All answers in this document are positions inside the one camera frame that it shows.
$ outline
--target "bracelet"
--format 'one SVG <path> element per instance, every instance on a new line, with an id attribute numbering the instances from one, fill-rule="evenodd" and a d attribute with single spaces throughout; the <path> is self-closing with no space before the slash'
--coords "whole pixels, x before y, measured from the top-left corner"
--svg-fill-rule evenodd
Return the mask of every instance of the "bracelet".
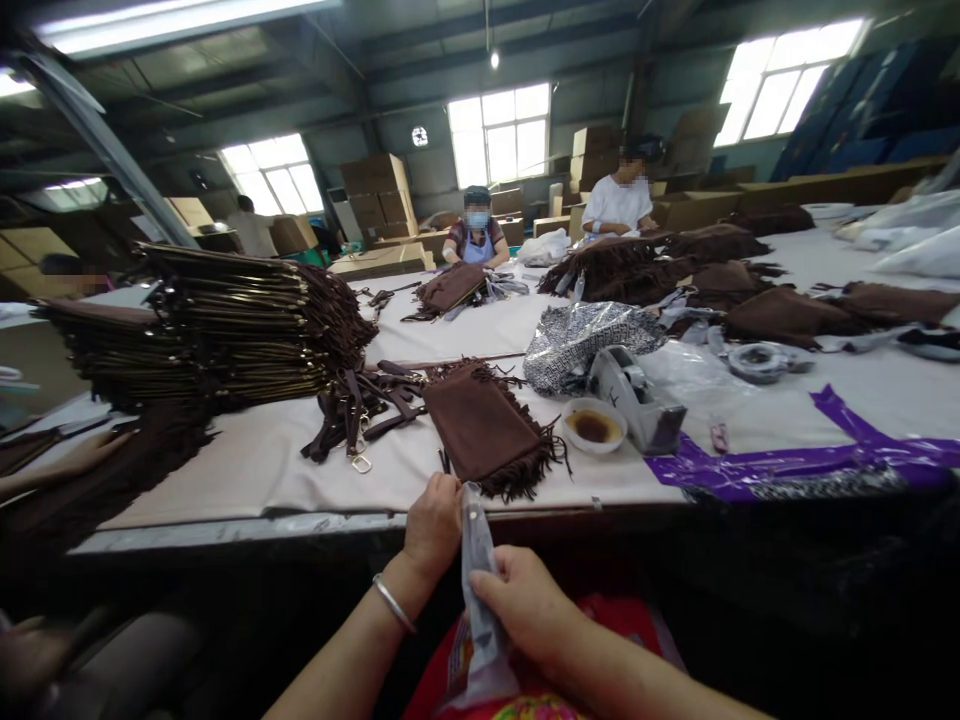
<path id="1" fill-rule="evenodd" d="M 380 591 L 380 595 L 383 596 L 383 599 L 386 601 L 387 605 L 390 606 L 390 610 L 392 610 L 393 614 L 397 616 L 397 620 L 399 620 L 407 629 L 407 632 L 411 635 L 416 635 L 417 628 L 412 622 L 410 622 L 410 618 L 407 617 L 407 614 L 403 611 L 403 608 L 400 607 L 400 604 L 393 599 L 393 595 L 391 595 L 390 591 L 387 590 L 387 586 L 384 585 L 383 580 L 380 579 L 381 577 L 382 573 L 377 573 L 373 576 L 374 586 Z"/>

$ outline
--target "cap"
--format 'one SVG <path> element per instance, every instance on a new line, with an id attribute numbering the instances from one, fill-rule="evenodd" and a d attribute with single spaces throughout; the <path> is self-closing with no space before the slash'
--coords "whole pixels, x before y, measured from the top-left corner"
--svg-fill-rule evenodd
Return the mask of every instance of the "cap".
<path id="1" fill-rule="evenodd" d="M 620 146 L 620 157 L 626 160 L 656 162 L 663 157 L 663 138 L 653 133 L 627 138 Z"/>
<path id="2" fill-rule="evenodd" d="M 483 185 L 471 185 L 463 191 L 464 205 L 489 205 L 490 190 Z"/>

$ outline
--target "ceiling light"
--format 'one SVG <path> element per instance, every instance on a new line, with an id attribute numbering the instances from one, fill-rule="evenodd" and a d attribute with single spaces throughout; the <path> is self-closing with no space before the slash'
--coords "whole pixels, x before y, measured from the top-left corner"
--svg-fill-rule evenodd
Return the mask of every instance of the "ceiling light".
<path id="1" fill-rule="evenodd" d="M 74 59 L 84 59 L 185 39 L 300 13 L 329 0 L 167 0 L 116 12 L 57 20 L 33 28 L 40 41 Z"/>
<path id="2" fill-rule="evenodd" d="M 14 80 L 10 76 L 9 70 L 7 72 L 0 70 L 0 97 L 19 95 L 20 93 L 30 92 L 35 89 L 36 88 L 26 80 Z"/>

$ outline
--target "apron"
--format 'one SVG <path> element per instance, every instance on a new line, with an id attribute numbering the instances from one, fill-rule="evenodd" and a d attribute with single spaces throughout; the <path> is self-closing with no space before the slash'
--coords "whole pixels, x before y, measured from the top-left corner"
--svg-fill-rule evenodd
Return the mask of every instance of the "apron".
<path id="1" fill-rule="evenodd" d="M 482 265 L 485 262 L 493 260 L 493 243 L 490 242 L 490 233 L 487 228 L 483 229 L 484 243 L 477 247 L 473 242 L 472 234 L 467 238 L 463 249 L 463 261 L 470 265 Z"/>

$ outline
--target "face mask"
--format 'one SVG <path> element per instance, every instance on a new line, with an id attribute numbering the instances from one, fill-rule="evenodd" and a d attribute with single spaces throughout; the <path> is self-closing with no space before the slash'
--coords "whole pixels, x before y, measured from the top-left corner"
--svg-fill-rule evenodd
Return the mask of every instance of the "face mask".
<path id="1" fill-rule="evenodd" d="M 490 219 L 490 213 L 478 212 L 478 213 L 467 213 L 467 225 L 472 227 L 474 230 L 479 230 L 484 225 L 487 224 L 487 221 Z"/>

